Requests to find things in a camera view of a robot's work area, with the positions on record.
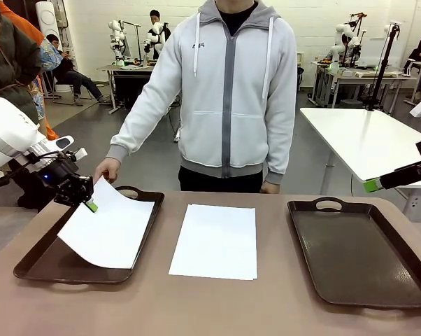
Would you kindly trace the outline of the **person's right hand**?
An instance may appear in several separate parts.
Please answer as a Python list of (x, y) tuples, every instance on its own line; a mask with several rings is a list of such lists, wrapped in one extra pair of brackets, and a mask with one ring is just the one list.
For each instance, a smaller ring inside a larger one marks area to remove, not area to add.
[(109, 183), (117, 180), (121, 162), (114, 158), (105, 158), (95, 169), (93, 181), (96, 183), (100, 178), (104, 178)]

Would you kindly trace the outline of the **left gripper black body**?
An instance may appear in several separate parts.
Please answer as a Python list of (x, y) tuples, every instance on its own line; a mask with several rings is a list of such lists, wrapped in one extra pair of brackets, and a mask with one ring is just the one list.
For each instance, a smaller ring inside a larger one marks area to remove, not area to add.
[(56, 195), (78, 195), (79, 186), (76, 179), (77, 166), (69, 159), (53, 159), (36, 172), (43, 184), (54, 190)]

